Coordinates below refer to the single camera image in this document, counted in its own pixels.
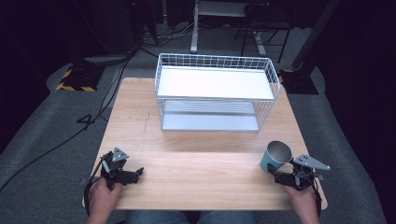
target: jeans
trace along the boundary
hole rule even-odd
[[[131,210],[127,224],[191,224],[179,211]],[[250,211],[205,211],[197,224],[256,224],[256,213]]]

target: metal wire rack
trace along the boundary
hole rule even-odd
[[[279,90],[267,58],[160,54],[157,64],[163,130],[259,131]]]

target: chair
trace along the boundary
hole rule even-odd
[[[245,6],[245,18],[243,19],[239,29],[233,39],[236,39],[239,32],[244,28],[244,41],[242,44],[241,57],[244,56],[245,45],[247,41],[248,32],[260,34],[260,32],[269,31],[273,32],[270,38],[265,43],[266,46],[282,46],[279,58],[283,55],[286,47],[290,30],[293,29],[292,20],[297,11],[298,0],[266,0],[266,1],[252,1],[249,5]],[[278,31],[286,31],[283,44],[269,43]]]

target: gray carpet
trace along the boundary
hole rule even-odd
[[[203,30],[197,54],[238,56],[242,36],[233,41],[235,32],[230,27]],[[291,68],[292,60],[309,32],[308,29],[291,32],[282,62],[275,63],[276,70]],[[191,36],[187,35],[163,47],[146,49],[156,55],[161,52],[190,53],[190,43]],[[266,49],[268,57],[275,62],[279,48]],[[245,56],[258,57],[255,46],[247,46]],[[123,76],[154,77],[156,64],[155,57],[139,50]],[[102,103],[110,100],[109,94],[115,90],[110,86],[118,74],[119,64],[106,68],[97,92],[56,91],[68,66],[66,64],[49,77],[49,97],[0,156],[0,185],[23,165],[81,130],[84,124],[77,123],[77,120],[87,114],[96,116]],[[329,207],[322,211],[322,223],[386,223],[374,184],[332,114],[323,93],[321,73],[316,69],[311,77],[319,95],[289,94],[288,97],[310,154],[332,167],[330,172],[322,172],[326,179],[321,184],[329,203]],[[103,117],[109,117],[111,106]],[[0,194],[0,223],[83,223],[87,217],[81,204],[84,187],[78,181],[91,174],[105,129],[106,121],[98,118],[87,131],[18,174]],[[257,214],[259,223],[298,223],[293,211]],[[123,219],[124,212],[115,211],[109,223]]]

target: table leg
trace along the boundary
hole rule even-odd
[[[265,52],[264,45],[262,44],[262,39],[260,38],[260,32],[252,32],[254,41],[256,42],[257,50],[259,51],[261,56],[266,56],[267,52]]]
[[[198,13],[199,13],[199,0],[195,0],[194,8],[194,30],[192,32],[191,40],[191,53],[196,53],[198,50]]]

